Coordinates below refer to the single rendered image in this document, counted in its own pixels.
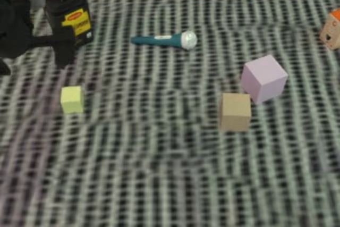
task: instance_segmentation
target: yellow label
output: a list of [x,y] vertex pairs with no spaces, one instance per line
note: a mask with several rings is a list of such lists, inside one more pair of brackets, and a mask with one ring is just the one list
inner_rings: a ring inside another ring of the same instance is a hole
[[78,36],[91,29],[89,14],[83,9],[76,10],[65,16],[62,26],[72,26],[75,36]]

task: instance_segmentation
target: red logo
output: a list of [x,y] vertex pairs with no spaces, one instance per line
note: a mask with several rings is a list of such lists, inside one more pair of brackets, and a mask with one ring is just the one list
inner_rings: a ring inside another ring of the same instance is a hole
[[75,19],[77,19],[77,18],[79,18],[79,16],[81,16],[82,15],[82,12],[76,12],[76,13],[73,13],[72,15],[70,15],[69,17],[68,17],[68,21],[72,21],[72,20],[75,20]]

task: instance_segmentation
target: bottle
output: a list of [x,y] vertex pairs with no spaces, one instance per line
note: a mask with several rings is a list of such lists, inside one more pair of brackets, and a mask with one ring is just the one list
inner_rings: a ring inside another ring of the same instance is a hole
[[44,11],[52,31],[65,26],[73,27],[76,49],[93,41],[87,0],[46,0]]

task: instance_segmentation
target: table surface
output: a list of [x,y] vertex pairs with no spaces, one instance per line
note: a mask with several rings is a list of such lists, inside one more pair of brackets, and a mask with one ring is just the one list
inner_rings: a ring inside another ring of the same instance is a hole
[[[319,40],[340,0],[89,4],[73,66],[34,49],[1,78],[1,227],[340,226],[340,56]],[[190,52],[129,43],[187,29]],[[267,54],[283,94],[252,104],[248,132],[219,131],[221,93]],[[82,86],[84,114],[62,113],[63,86]]]

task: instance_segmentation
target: white round tip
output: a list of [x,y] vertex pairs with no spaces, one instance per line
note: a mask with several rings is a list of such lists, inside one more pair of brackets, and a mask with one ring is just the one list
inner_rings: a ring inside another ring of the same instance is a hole
[[193,49],[197,44],[197,36],[192,31],[185,31],[182,33],[182,47],[186,50]]

